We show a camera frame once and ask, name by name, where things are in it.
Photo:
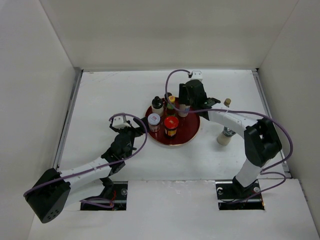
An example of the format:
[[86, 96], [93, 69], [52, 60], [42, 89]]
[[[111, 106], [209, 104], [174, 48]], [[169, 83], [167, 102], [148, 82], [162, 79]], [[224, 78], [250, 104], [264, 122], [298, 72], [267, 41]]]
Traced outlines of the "white cylinder spice shaker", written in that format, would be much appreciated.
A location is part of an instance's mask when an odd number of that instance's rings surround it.
[[180, 104], [179, 105], [179, 111], [178, 111], [178, 115], [181, 118], [185, 118], [188, 116], [189, 111], [190, 111], [190, 105], [186, 105], [186, 104]]

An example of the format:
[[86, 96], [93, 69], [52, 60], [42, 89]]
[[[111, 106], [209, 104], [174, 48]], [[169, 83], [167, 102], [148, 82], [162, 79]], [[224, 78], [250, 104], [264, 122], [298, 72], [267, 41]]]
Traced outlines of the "black cap cumin spice bottle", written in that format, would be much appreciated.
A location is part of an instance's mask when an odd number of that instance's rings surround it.
[[171, 93], [171, 92], [165, 93], [165, 94], [164, 94], [164, 100], [166, 101], [166, 100], [167, 100], [167, 97], [170, 97], [170, 96], [172, 96], [172, 93]]

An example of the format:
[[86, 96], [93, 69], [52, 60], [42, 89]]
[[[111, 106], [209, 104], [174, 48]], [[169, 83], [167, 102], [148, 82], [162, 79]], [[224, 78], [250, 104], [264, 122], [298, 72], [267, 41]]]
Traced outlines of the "yellow cap chili sauce bottle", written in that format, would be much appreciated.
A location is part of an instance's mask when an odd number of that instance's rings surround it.
[[176, 98], [173, 95], [170, 95], [168, 97], [167, 105], [166, 105], [166, 115], [167, 116], [175, 116], [176, 115], [175, 101], [176, 101]]

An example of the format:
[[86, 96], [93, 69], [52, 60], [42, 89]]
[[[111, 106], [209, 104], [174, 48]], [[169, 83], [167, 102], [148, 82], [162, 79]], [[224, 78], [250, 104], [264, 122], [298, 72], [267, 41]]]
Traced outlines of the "grey lid paste jar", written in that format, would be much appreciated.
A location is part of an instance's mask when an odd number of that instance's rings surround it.
[[156, 133], [160, 130], [161, 117], [157, 113], [151, 113], [147, 117], [149, 130]]

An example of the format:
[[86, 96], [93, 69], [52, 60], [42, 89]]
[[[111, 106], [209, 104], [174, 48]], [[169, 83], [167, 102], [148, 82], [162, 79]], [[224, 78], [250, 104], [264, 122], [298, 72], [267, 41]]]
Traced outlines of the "black cap white-powder bottle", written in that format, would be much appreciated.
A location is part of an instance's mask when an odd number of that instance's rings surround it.
[[159, 96], [155, 96], [151, 101], [151, 110], [153, 114], [158, 114], [160, 117], [164, 115], [164, 103]]

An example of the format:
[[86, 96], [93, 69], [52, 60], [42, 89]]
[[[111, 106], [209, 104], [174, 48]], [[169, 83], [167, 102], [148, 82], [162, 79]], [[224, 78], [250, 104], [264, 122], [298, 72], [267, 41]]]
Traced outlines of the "red lid sauce jar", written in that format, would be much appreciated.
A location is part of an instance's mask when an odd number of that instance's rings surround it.
[[175, 116], [167, 116], [164, 119], [164, 134], [167, 138], [172, 139], [177, 134], [179, 119]]

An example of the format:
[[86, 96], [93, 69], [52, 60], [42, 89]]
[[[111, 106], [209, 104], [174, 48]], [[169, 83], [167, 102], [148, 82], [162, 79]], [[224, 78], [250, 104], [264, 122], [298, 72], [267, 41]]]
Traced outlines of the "silver top salt shaker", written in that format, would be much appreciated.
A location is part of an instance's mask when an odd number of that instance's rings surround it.
[[235, 134], [236, 132], [234, 132], [232, 129], [224, 127], [216, 140], [220, 145], [227, 146]]

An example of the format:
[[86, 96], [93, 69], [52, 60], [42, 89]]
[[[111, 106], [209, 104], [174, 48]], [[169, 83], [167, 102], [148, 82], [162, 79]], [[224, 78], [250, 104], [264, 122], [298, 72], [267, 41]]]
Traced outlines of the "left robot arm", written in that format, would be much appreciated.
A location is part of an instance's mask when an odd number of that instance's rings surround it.
[[110, 128], [117, 133], [110, 147], [97, 159], [69, 170], [46, 170], [35, 185], [24, 193], [24, 198], [41, 223], [53, 221], [65, 207], [81, 202], [100, 208], [112, 208], [114, 202], [98, 204], [98, 199], [112, 195], [114, 183], [111, 176], [125, 167], [126, 161], [135, 156], [139, 149], [134, 147], [136, 138], [147, 137], [147, 117], [133, 116], [137, 127], [127, 120], [128, 114], [113, 116]]

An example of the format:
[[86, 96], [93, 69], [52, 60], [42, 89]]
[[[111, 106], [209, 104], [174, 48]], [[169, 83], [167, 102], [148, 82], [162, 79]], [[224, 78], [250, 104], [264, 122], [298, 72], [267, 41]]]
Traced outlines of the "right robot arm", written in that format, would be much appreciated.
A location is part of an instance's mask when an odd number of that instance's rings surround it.
[[245, 197], [263, 167], [282, 149], [273, 122], [266, 116], [254, 119], [233, 113], [220, 100], [207, 97], [198, 79], [179, 84], [179, 104], [188, 105], [204, 119], [223, 125], [244, 140], [246, 160], [232, 179], [232, 192], [238, 198]]

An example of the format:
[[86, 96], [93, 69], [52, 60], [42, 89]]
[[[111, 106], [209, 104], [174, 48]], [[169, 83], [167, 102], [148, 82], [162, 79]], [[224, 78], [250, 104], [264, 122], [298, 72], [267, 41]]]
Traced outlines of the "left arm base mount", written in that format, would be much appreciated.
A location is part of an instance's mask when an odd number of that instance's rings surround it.
[[127, 181], [108, 180], [107, 185], [98, 196], [86, 199], [94, 204], [81, 203], [81, 211], [126, 211], [128, 197]]

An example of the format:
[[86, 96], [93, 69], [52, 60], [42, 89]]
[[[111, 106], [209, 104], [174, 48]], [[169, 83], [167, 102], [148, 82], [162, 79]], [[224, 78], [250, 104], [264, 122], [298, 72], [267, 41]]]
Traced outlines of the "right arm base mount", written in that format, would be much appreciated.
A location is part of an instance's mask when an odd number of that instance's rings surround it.
[[240, 189], [232, 181], [215, 182], [218, 208], [221, 211], [265, 210], [259, 181]]

